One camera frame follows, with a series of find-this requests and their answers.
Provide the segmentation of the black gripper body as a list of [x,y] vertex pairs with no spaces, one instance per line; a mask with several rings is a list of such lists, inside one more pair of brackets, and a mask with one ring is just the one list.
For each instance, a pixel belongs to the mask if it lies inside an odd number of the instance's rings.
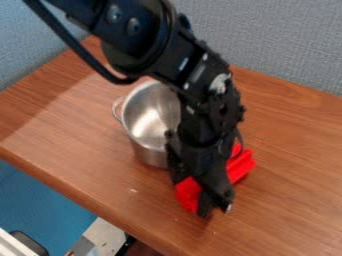
[[212,191],[218,195],[231,190],[234,202],[235,191],[227,176],[226,163],[232,154],[235,130],[223,133],[204,144],[189,143],[171,129],[164,135],[167,159],[173,157],[184,163],[189,177],[195,179],[203,190]]

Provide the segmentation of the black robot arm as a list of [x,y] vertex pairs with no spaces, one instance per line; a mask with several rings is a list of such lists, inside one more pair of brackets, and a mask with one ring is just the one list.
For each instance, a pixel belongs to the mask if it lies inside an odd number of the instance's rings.
[[235,199],[226,163],[232,155],[244,106],[228,63],[193,35],[168,0],[45,0],[100,39],[112,75],[52,14],[51,27],[85,63],[124,85],[143,76],[176,94],[180,120],[167,129],[167,167],[175,184],[193,178],[202,192],[196,215],[227,211]]

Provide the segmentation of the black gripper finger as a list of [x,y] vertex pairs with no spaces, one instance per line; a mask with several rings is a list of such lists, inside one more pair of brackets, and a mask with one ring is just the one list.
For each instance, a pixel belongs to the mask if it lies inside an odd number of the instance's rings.
[[226,191],[222,195],[212,191],[203,190],[199,194],[196,215],[202,218],[208,218],[212,210],[219,208],[224,213],[232,209],[232,191]]
[[177,158],[169,157],[167,159],[167,163],[168,163],[171,181],[172,181],[172,184],[176,185],[185,178],[189,177],[189,172],[185,168],[184,163]]

